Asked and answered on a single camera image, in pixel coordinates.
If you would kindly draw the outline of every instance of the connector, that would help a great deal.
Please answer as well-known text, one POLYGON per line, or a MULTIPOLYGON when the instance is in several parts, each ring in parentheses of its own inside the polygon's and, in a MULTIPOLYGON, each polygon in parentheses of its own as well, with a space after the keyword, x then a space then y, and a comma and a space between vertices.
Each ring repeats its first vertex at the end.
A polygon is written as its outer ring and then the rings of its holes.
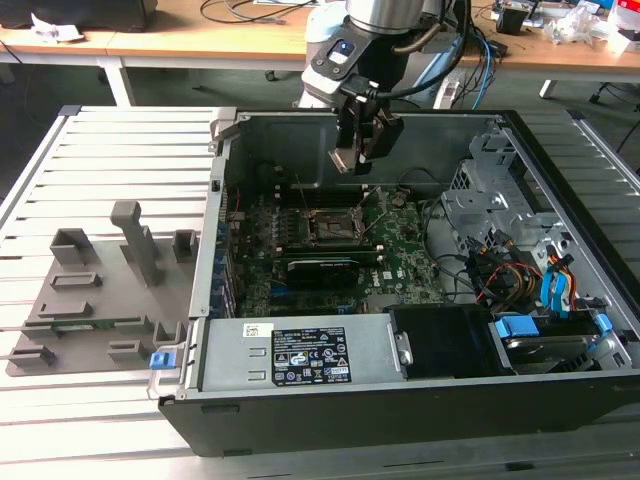
POLYGON ((571 265, 573 260, 574 260, 573 256, 571 254, 567 254, 564 257, 558 259, 558 261, 554 264, 554 267, 556 268, 568 267, 569 265, 571 265))
POLYGON ((493 239, 502 247, 510 248, 515 245, 515 243, 513 243, 513 239, 502 230, 496 230, 493 232, 493 239))
POLYGON ((465 240, 465 243, 467 244, 467 247, 469 248, 470 252, 484 255, 489 251, 489 249, 486 247, 484 243, 482 243, 480 240, 477 240, 473 237, 467 237, 465 240))

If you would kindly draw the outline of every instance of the blue tab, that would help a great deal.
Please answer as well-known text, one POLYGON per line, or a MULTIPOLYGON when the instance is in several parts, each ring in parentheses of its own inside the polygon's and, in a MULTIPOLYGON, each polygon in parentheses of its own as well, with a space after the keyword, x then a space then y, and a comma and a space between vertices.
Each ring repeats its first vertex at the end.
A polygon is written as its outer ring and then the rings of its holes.
POLYGON ((569 312, 566 312, 562 307, 562 295, 564 289, 567 287, 567 277, 564 275, 558 275, 556 279, 556 286, 553 289, 553 296, 551 297, 551 310, 560 315, 561 318, 568 318, 569 312))
POLYGON ((551 303, 551 282, 553 281, 553 273, 547 269, 542 277, 542 286, 540 287, 540 302, 543 307, 548 307, 551 303))
POLYGON ((176 352, 154 352, 149 361, 151 370, 170 370, 176 368, 176 352))
POLYGON ((498 320, 496 322, 496 329, 498 330, 498 335, 500 335, 500 338, 509 338, 511 336, 511 332, 509 331, 507 325, 504 323, 504 320, 498 320))
POLYGON ((596 325, 598 325, 598 328, 602 333, 613 330, 613 324, 611 323, 611 320, 609 320, 609 317, 604 313, 599 313, 598 315, 596 315, 596 325))
POLYGON ((530 315, 509 315, 496 322, 500 338, 537 337, 540 331, 530 315))

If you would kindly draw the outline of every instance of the warning label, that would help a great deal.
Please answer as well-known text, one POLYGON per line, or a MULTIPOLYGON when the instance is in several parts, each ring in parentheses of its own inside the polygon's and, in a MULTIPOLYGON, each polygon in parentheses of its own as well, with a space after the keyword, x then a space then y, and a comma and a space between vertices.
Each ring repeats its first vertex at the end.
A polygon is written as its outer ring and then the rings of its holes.
POLYGON ((278 387, 351 381, 343 327, 273 330, 271 347, 278 387))

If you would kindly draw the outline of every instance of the blue cable bundle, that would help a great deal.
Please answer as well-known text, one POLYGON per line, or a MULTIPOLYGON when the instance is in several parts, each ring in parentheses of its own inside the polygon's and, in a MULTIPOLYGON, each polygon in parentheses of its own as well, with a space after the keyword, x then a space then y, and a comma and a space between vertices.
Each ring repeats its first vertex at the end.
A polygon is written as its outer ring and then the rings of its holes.
POLYGON ((491 70, 491 47, 489 46, 489 44, 487 43, 487 41, 480 37, 477 36, 478 40, 480 40, 483 45, 484 48, 487 52, 487 67, 484 70, 484 77, 482 78, 482 84, 480 85, 480 91, 478 92, 478 96, 476 97, 476 101, 473 103, 473 107, 472 110, 475 110, 476 107, 478 105, 480 105, 480 102, 482 101, 482 98, 484 97, 484 94, 487 91, 487 80, 489 79, 489 70, 491 70))

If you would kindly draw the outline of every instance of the black cable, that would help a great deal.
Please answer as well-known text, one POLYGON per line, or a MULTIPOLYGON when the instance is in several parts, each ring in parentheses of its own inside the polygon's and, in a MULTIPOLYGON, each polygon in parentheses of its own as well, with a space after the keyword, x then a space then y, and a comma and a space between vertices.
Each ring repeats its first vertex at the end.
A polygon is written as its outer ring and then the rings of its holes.
POLYGON ((447 185, 443 182, 441 182, 440 180, 438 180, 436 178, 436 176, 431 173, 427 168, 425 167, 411 167, 408 168, 407 170, 405 170, 402 175, 400 175, 400 177, 398 178, 398 185, 402 185, 402 181, 404 180, 404 177, 406 177, 408 174, 410 174, 411 172, 422 172, 425 175, 427 175, 431 180, 433 180, 434 182, 436 182, 438 185, 440 185, 442 188, 446 188, 447 185))
POLYGON ((620 145, 618 145, 618 148, 616 149, 616 153, 620 153, 620 150, 622 150, 622 147, 624 147, 624 144, 627 143, 627 140, 631 138, 631 135, 633 135, 633 132, 635 132, 636 128, 638 127, 640 127, 640 120, 638 120, 636 124, 633 127, 631 127, 631 130, 629 130, 627 134, 624 136, 624 138, 622 139, 622 142, 620 142, 620 145))
POLYGON ((609 95, 611 95, 611 96, 612 96, 612 97, 614 97, 614 98, 617 98, 617 99, 618 99, 618 100, 620 100, 621 102, 624 102, 624 103, 634 103, 632 100, 627 100, 627 99, 625 99, 625 98, 622 98, 620 95, 616 95, 615 93, 613 93, 611 90, 609 90, 609 85, 606 85, 606 86, 604 87, 604 89, 607 91, 607 93, 608 93, 609 95))
MULTIPOLYGON (((244 5, 246 3, 251 3, 252 1, 253 0, 243 0, 240 3, 237 3, 237 4, 233 5, 233 8, 237 8, 237 7, 239 7, 241 5, 244 5)), ((212 22, 216 22, 216 23, 239 24, 239 23, 254 23, 256 20, 262 20, 263 18, 273 17, 273 16, 278 15, 280 13, 285 13, 285 12, 297 10, 298 8, 306 7, 307 5, 311 5, 312 3, 315 3, 315 0, 309 0, 308 2, 304 2, 304 3, 301 3, 299 5, 291 5, 290 7, 282 8, 280 10, 276 10, 275 12, 271 12, 271 13, 268 13, 268 14, 265 14, 265 15, 260 15, 258 17, 253 17, 253 18, 247 19, 247 20, 224 20, 224 19, 220 19, 220 18, 209 17, 204 11, 208 7, 214 5, 215 3, 218 3, 218 2, 214 2, 213 0, 205 0, 200 5, 200 15, 202 15, 207 20, 212 21, 212 22)))
POLYGON ((438 15, 438 23, 440 25, 444 23, 444 16, 447 13, 447 9, 451 6, 451 3, 453 3, 453 0, 449 0, 448 3, 447 0, 440 0, 440 13, 438 15))
MULTIPOLYGON (((456 275, 457 275, 457 276, 460 276, 460 274, 461 274, 462 272, 466 272, 466 270, 467 270, 466 268, 462 268, 462 269, 460 269, 460 270, 458 270, 458 271, 456 272, 456 275)), ((452 298, 452 299, 450 299, 449 301, 450 301, 451 303, 454 303, 454 302, 455 302, 455 300, 456 300, 456 298, 458 297, 458 295, 474 295, 474 292, 459 292, 459 291, 458 291, 458 279, 457 279, 457 278, 454 278, 454 279, 453 279, 453 292, 446 292, 446 293, 443 293, 442 295, 443 295, 444 297, 449 297, 449 296, 453 295, 453 298, 452 298)))
POLYGON ((420 105, 418 105, 416 102, 412 102, 411 100, 407 100, 406 98, 395 98, 393 100, 394 102, 404 102, 404 103, 408 103, 409 105, 413 105, 416 108, 423 108, 420 105))
POLYGON ((434 258, 434 260, 436 262, 439 262, 443 258, 455 258, 459 262, 466 262, 467 260, 469 260, 469 257, 465 257, 464 255, 460 255, 458 253, 444 253, 442 255, 438 255, 436 258, 434 258))
MULTIPOLYGON (((422 207, 422 216, 424 217, 424 209, 427 208, 428 202, 424 204, 424 206, 422 207)), ((457 279, 461 284, 463 284, 466 287, 469 287, 472 291, 475 291, 475 287, 473 286, 473 284, 469 281, 467 281, 466 279, 462 278, 460 275, 456 275, 455 273, 453 273, 452 271, 444 268, 443 266, 439 265, 435 259, 431 256, 431 253, 429 252, 429 247, 427 246, 427 231, 429 229, 429 223, 431 222, 431 218, 433 217, 433 212, 434 210, 438 207, 438 205, 441 205, 441 200, 438 199, 437 201, 435 201, 430 207, 429 207, 429 211, 427 212, 427 217, 424 219, 424 227, 422 229, 422 247, 424 249, 424 252, 427 256, 427 259, 431 262, 431 264, 438 269, 439 272, 444 273, 445 275, 448 275, 454 279, 457 279)))
POLYGON ((476 64, 476 68, 473 70, 473 72, 471 72, 471 75, 467 77, 467 80, 463 84, 462 89, 460 90, 456 98, 453 100, 451 104, 452 107, 455 106, 458 102, 464 103, 464 100, 468 94, 478 91, 478 86, 480 85, 481 79, 484 76, 485 69, 490 68, 489 77, 485 86, 485 92, 486 92, 486 90, 495 81, 495 78, 496 78, 495 74, 496 74, 496 70, 498 69, 499 60, 500 61, 502 60, 500 53, 496 49, 492 48, 491 64, 490 66, 487 65, 487 61, 486 61, 487 52, 484 46, 484 42, 487 42, 487 37, 482 32, 482 30, 480 30, 475 24, 473 24, 473 21, 472 21, 472 28, 475 34, 474 39, 478 43, 478 50, 479 50, 478 63, 476 64))
POLYGON ((379 92, 377 90, 370 90, 366 93, 366 96, 373 100, 391 100, 394 98, 406 97, 408 95, 414 95, 416 93, 422 92, 427 88, 435 85, 436 83, 444 80, 444 78, 449 75, 454 68, 460 63, 460 59, 462 55, 464 55, 464 51, 467 47, 467 35, 469 33, 469 25, 471 24, 471 0, 465 0, 464 2, 464 19, 462 21, 462 39, 460 41, 460 45, 458 45, 458 50, 451 61, 451 63, 445 68, 442 72, 436 75, 433 78, 430 78, 426 82, 416 85, 415 87, 406 88, 404 90, 396 90, 391 92, 379 92))
POLYGON ((18 58, 18 56, 9 49, 9 47, 7 46, 6 43, 4 43, 2 40, 0 40, 0 45, 2 45, 4 47, 4 49, 7 51, 7 53, 9 55, 11 55, 13 58, 16 59, 16 62, 18 62, 20 65, 23 65, 22 60, 20 60, 18 58))

